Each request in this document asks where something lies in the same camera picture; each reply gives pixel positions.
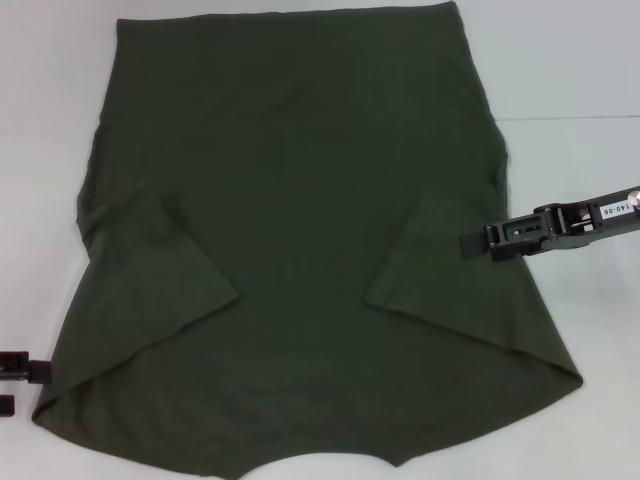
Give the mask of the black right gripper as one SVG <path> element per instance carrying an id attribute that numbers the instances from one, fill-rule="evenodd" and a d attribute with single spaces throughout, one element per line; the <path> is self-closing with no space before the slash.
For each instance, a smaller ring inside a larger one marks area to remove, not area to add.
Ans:
<path id="1" fill-rule="evenodd" d="M 584 247 L 638 229 L 639 187 L 635 186 L 558 207 L 539 207 L 528 215 L 487 224 L 479 231 L 461 235 L 459 246 L 465 259 L 489 254 L 499 262 L 543 253 L 553 239 L 554 247 Z"/>

